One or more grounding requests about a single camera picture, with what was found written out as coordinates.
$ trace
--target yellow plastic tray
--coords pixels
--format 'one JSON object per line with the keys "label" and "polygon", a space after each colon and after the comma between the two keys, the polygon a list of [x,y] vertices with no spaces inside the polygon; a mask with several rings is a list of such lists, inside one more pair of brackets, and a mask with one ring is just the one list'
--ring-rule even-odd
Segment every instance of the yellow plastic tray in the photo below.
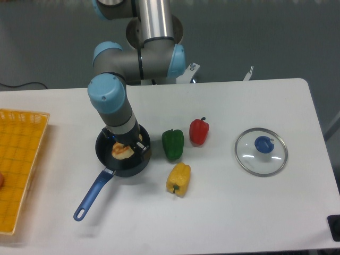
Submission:
{"label": "yellow plastic tray", "polygon": [[48,113],[0,109],[0,234],[14,234],[48,119]]}

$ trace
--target blue lid knob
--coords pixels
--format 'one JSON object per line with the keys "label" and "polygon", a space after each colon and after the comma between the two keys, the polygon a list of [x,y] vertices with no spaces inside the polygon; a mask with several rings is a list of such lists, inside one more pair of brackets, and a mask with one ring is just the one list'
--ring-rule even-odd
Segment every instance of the blue lid knob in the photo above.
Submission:
{"label": "blue lid knob", "polygon": [[261,153],[270,153],[274,149],[274,144],[271,143],[269,137],[261,136],[256,138],[255,147]]}

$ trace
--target glass lid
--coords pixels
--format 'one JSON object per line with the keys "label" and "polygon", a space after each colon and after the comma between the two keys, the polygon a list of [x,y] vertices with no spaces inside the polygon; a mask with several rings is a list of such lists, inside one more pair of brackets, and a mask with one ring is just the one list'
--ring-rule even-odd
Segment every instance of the glass lid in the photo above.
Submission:
{"label": "glass lid", "polygon": [[287,163],[288,150],[276,133],[256,127],[240,134],[235,144],[235,155],[249,173],[267,177],[282,170]]}

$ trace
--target metal cylinder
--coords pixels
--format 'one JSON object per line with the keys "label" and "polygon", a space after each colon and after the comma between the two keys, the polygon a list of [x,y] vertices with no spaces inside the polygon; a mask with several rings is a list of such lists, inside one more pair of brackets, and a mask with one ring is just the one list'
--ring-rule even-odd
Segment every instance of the metal cylinder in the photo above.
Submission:
{"label": "metal cylinder", "polygon": [[121,4],[124,0],[98,0],[98,2],[107,5],[107,6],[115,6]]}
{"label": "metal cylinder", "polygon": [[174,38],[169,0],[141,0],[139,8],[144,42]]}

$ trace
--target black frying pan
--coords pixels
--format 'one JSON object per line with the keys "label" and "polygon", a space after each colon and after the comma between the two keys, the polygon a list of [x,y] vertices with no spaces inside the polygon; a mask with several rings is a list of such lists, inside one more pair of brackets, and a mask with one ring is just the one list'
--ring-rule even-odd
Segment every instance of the black frying pan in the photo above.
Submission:
{"label": "black frying pan", "polygon": [[130,158],[123,160],[115,159],[111,154],[112,146],[116,142],[114,138],[107,135],[104,131],[99,134],[96,141],[96,154],[106,168],[98,175],[78,209],[75,211],[73,218],[77,222],[84,219],[103,186],[111,180],[114,175],[130,177],[140,173],[147,166],[151,157],[150,137],[141,125],[140,134],[143,137],[143,143],[149,146],[148,150],[142,155],[135,152]]}

